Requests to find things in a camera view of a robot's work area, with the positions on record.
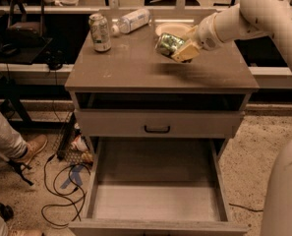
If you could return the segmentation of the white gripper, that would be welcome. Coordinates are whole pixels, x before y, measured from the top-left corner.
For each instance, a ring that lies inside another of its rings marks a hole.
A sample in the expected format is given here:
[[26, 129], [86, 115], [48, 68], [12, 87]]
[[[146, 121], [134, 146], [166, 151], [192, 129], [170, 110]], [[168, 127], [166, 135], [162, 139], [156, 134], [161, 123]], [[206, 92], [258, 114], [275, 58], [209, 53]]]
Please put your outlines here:
[[215, 26], [216, 13], [204, 18], [198, 25], [186, 32], [186, 42], [171, 56], [176, 62], [192, 60], [200, 54], [200, 49], [212, 51], [220, 48], [223, 42], [219, 39]]

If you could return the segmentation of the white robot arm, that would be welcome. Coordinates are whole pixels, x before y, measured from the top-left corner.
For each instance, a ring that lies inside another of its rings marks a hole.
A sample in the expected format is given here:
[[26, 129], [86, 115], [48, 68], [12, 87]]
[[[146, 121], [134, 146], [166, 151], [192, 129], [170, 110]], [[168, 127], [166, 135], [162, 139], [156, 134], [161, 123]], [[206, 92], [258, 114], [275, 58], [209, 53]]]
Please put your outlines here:
[[[172, 59], [184, 62], [204, 50], [260, 33], [270, 37], [292, 73], [292, 9], [287, 0], [240, 0], [204, 18], [185, 34]], [[292, 236], [292, 140], [278, 154], [268, 181], [261, 236]]]

